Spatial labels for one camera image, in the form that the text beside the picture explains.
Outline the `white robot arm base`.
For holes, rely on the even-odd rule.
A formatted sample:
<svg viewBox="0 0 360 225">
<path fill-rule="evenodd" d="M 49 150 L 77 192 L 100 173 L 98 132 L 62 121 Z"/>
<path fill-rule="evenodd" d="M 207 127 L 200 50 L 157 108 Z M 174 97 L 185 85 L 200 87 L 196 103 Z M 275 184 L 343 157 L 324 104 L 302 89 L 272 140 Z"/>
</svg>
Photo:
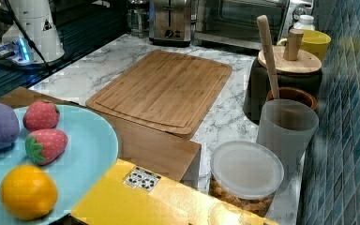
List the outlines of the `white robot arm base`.
<svg viewBox="0 0 360 225">
<path fill-rule="evenodd" d="M 9 53 L 17 65 L 51 63 L 65 54 L 49 0 L 0 0 L 0 22 L 9 26 L 0 55 Z"/>
</svg>

